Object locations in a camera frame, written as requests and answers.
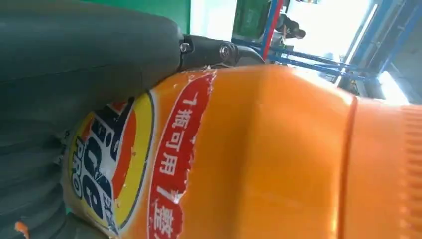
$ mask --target bright light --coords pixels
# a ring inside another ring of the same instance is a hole
[[[378,78],[381,84],[381,90],[386,98],[386,101],[392,104],[403,105],[408,104],[409,101],[406,98],[403,91],[397,85],[396,81],[387,71],[384,71]]]
[[[377,4],[374,5],[374,7],[372,8],[371,13],[369,14],[368,18],[366,19],[365,24],[363,25],[363,28],[360,31],[360,33],[359,33],[359,35],[358,35],[358,37],[356,39],[356,42],[353,45],[352,50],[350,51],[350,54],[349,54],[349,56],[347,57],[347,59],[345,61],[346,64],[350,64],[350,62],[352,61],[352,58],[353,58],[354,54],[356,53],[357,47],[359,46],[360,41],[362,40],[362,38],[363,38],[366,30],[368,29],[369,24],[371,23],[372,18],[374,17],[374,14],[375,14],[377,8],[378,8],[378,5]]]

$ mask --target metal bolt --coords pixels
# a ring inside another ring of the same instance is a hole
[[[189,45],[189,43],[182,43],[182,44],[180,44],[180,51],[182,53],[185,53],[190,49],[190,47],[191,46]]]
[[[220,55],[222,58],[226,59],[230,55],[230,49],[228,46],[221,46]]]

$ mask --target logo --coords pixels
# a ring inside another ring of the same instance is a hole
[[[130,220],[142,193],[154,128],[150,94],[89,114],[69,153],[75,195],[99,226],[116,235]]]

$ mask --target person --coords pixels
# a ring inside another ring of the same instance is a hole
[[[281,14],[277,19],[276,31],[281,32],[285,39],[303,39],[306,35],[306,32],[300,29],[299,24],[290,20],[285,14]]]

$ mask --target plastic bottle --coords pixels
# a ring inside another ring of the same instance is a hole
[[[65,197],[121,239],[416,239],[420,119],[279,66],[180,73],[86,117]]]

